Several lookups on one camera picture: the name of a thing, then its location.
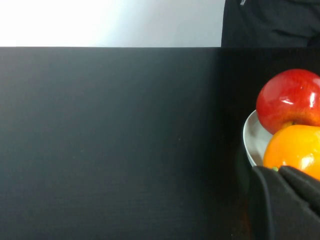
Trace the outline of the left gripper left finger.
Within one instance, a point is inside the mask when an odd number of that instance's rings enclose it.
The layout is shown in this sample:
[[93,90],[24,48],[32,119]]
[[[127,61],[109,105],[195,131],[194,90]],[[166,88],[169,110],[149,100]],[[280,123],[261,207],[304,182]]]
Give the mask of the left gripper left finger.
[[255,166],[248,190],[248,216],[254,240],[318,240],[320,217],[284,178],[273,170]]

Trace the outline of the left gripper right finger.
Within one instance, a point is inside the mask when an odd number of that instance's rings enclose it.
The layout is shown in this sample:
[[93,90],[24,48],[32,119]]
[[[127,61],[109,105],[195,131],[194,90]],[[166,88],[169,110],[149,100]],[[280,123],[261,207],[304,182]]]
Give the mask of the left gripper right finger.
[[281,166],[278,173],[309,208],[320,217],[320,181],[292,166]]

